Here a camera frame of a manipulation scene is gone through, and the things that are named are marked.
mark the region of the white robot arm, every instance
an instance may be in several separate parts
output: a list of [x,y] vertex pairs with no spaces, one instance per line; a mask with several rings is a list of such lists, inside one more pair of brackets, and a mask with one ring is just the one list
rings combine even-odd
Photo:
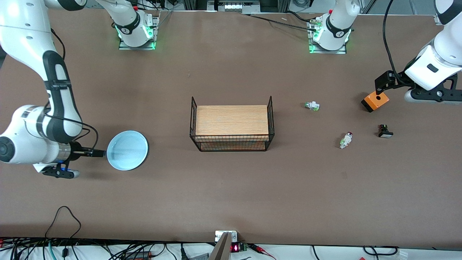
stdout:
[[[409,62],[403,72],[386,71],[375,80],[377,100],[361,103],[372,112],[386,103],[383,92],[388,89],[409,87],[404,95],[407,102],[462,103],[462,90],[456,89],[457,73],[462,70],[462,0],[434,0],[438,18],[444,25],[420,53]],[[450,88],[444,83],[449,81]]]
[[444,29],[417,55],[404,73],[417,85],[431,90],[462,70],[462,1],[436,0]]
[[[110,13],[128,46],[146,43],[147,19],[127,1],[98,0]],[[104,151],[73,141],[82,131],[66,64],[53,44],[48,9],[76,11],[86,0],[0,0],[0,45],[5,52],[37,72],[44,81],[50,108],[24,105],[0,135],[0,161],[33,164],[45,175],[76,178],[69,161],[80,156],[102,157]]]
[[318,33],[313,41],[326,50],[340,49],[347,41],[359,11],[358,0],[336,0],[332,12],[317,18],[321,21],[321,26],[317,28]]
[[130,47],[139,47],[153,38],[148,32],[152,26],[152,15],[142,10],[135,11],[125,0],[96,0],[114,21],[119,37]]

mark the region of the orange box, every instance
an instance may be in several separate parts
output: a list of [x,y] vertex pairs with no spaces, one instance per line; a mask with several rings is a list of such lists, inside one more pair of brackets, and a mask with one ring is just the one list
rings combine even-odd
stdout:
[[363,101],[361,101],[361,104],[363,104],[367,111],[370,113],[381,107],[383,104],[387,103],[389,100],[390,99],[387,97],[387,95],[385,95],[384,92],[380,93],[380,95],[377,95],[374,91],[365,97]]

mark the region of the wooden board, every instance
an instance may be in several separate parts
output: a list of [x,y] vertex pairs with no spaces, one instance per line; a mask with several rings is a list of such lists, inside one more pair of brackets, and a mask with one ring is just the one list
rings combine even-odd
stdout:
[[266,105],[198,105],[196,135],[268,135]]

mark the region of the wire basket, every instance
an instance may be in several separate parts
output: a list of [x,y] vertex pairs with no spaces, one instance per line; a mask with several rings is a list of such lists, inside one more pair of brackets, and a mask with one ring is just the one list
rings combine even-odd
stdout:
[[266,151],[274,137],[273,101],[267,105],[268,134],[255,135],[196,135],[197,104],[191,101],[189,136],[201,152]]

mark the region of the light blue plate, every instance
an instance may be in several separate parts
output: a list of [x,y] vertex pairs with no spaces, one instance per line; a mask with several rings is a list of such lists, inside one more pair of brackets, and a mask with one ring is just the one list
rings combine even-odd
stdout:
[[111,140],[106,155],[112,167],[121,171],[129,171],[144,162],[147,152],[148,143],[142,134],[136,131],[125,131]]

